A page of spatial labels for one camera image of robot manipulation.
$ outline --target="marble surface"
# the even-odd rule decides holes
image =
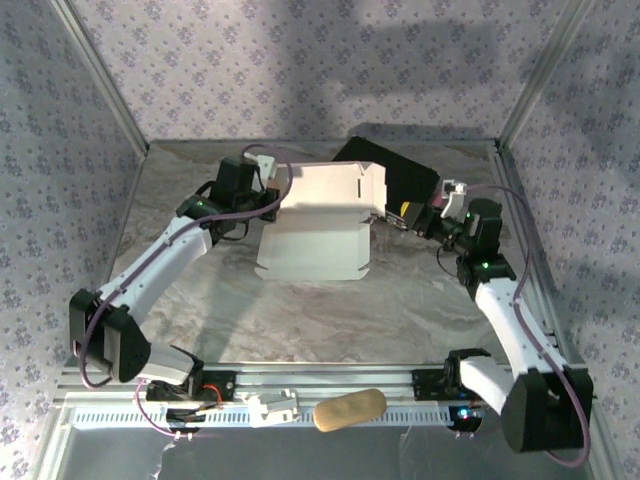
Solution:
[[[342,144],[289,145],[300,152],[291,159],[330,160]],[[158,237],[184,198],[215,179],[218,160],[238,155],[242,146],[152,145],[114,275]],[[469,184],[494,181],[482,148],[385,146],[436,169],[443,178]],[[220,243],[182,273],[142,325],[150,341],[174,344],[209,362],[440,363],[451,349],[475,346],[506,361],[489,322],[457,280],[438,267],[437,244],[376,222],[371,228],[371,271],[364,279],[270,282],[254,272],[261,223],[251,223],[244,241]],[[517,259],[510,238],[505,223],[504,253]],[[443,263],[454,267],[454,259],[446,255]]]

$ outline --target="black box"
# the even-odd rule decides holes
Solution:
[[[333,161],[382,165],[386,170],[387,215],[398,218],[404,202],[429,204],[440,183],[440,175],[435,170],[362,137],[351,137]]]

